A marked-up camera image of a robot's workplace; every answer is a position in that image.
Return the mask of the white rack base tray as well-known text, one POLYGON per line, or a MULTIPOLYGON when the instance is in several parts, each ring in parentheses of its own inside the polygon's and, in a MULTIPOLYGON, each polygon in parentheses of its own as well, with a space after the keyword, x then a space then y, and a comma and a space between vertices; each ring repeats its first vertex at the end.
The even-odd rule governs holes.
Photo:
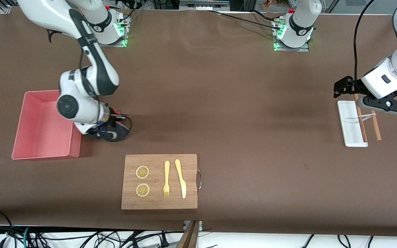
POLYGON ((355 101, 338 101, 338 113, 346 147, 368 147, 364 141, 355 101))

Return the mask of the wooden rack rod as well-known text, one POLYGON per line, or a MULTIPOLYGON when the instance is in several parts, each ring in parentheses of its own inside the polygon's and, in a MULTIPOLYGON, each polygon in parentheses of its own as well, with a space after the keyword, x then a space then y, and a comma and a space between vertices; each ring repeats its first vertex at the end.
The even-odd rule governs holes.
POLYGON ((360 125, 363 141, 364 142, 368 142, 367 134, 366 134, 365 126, 364 126, 364 121, 363 121, 363 118, 362 118, 362 111, 361 111, 361 109, 358 106, 359 96, 358 96, 358 94, 354 94, 353 96, 354 96, 354 100, 355 100, 355 103, 356 103, 356 110, 357 110, 357 114, 358 114, 358 122, 359 122, 359 125, 360 125))
POLYGON ((371 118, 372 118, 372 122, 373 122, 373 128, 374 128, 376 139, 377 139, 377 141, 381 141, 382 140, 381 132, 380 132, 379 125, 378 125, 376 112, 373 110, 371 111, 371 118))

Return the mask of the yellow fork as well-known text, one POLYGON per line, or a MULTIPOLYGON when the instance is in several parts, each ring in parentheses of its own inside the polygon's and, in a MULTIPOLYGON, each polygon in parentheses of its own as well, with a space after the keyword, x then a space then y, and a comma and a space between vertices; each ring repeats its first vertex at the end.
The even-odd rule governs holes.
POLYGON ((163 186, 164 198, 168 198, 170 196, 169 179, 170 179, 170 162, 165 161, 164 162, 164 186, 163 186))

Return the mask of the pink plastic bin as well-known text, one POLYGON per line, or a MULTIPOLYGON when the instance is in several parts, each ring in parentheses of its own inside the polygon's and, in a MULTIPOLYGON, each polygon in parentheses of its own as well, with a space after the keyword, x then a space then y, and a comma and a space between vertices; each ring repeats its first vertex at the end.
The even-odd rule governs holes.
POLYGON ((12 151, 13 160, 79 158, 82 135, 57 110, 58 90, 24 94, 12 151))

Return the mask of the yellow knife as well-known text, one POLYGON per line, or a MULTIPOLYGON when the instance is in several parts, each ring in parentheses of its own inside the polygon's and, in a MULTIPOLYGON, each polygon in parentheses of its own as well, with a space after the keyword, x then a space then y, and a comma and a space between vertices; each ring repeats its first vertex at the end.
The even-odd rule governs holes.
POLYGON ((186 198, 186 181, 183 179, 182 175, 182 168, 181 168, 181 161, 179 159, 175 159, 175 167, 178 172, 180 184, 181 184, 181 193, 182 193, 182 198, 186 198))

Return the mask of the wooden cutting board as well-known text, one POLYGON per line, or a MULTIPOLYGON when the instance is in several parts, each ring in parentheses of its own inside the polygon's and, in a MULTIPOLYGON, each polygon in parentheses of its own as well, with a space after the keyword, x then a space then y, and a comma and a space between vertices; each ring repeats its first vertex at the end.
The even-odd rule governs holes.
POLYGON ((128 154, 124 162, 122 210, 176 210, 197 208, 197 155, 196 154, 128 154), (183 179, 186 181, 186 198, 182 198, 181 184, 175 167, 175 159, 181 161, 183 179), (170 162, 170 196, 164 198, 164 162, 170 162), (137 178, 135 171, 145 165, 150 174, 145 179, 137 178), (139 184, 146 183, 150 193, 137 196, 139 184))

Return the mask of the wooden plank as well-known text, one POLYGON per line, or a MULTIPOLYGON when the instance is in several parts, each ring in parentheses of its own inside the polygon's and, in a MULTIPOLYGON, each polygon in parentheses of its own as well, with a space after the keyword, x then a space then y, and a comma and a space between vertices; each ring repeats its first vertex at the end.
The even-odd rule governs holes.
POLYGON ((199 233, 198 221, 194 220, 183 233, 175 248, 197 248, 199 233))

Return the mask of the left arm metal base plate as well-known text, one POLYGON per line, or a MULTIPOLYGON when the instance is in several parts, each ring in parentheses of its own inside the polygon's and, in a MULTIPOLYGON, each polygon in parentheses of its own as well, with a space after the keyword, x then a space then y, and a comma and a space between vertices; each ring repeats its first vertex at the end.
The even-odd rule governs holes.
POLYGON ((296 32, 293 28, 287 26, 285 19, 275 18, 271 21, 272 27, 277 27, 272 31, 274 38, 274 51, 287 52, 309 52, 309 39, 313 28, 309 31, 300 30, 296 32))

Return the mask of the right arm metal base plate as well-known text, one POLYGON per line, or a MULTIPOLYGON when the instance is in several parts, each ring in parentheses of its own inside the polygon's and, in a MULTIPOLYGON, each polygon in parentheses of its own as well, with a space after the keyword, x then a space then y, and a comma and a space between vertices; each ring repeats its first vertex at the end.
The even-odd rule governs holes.
POLYGON ((128 33, 131 24, 131 16, 124 15, 110 9, 111 22, 101 30, 90 24, 90 28, 96 36, 101 47, 126 47, 128 44, 128 33))

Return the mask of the small metal bracket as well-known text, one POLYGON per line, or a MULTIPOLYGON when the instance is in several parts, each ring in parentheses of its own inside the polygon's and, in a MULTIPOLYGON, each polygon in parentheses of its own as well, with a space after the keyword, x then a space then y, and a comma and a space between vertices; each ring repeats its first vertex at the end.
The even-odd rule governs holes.
MULTIPOLYGON (((192 221, 189 220, 185 220, 183 221, 183 231, 186 231, 186 229, 189 227, 189 225, 192 223, 192 221)), ((203 222, 202 221, 198 221, 198 231, 202 232, 203 230, 203 222)))

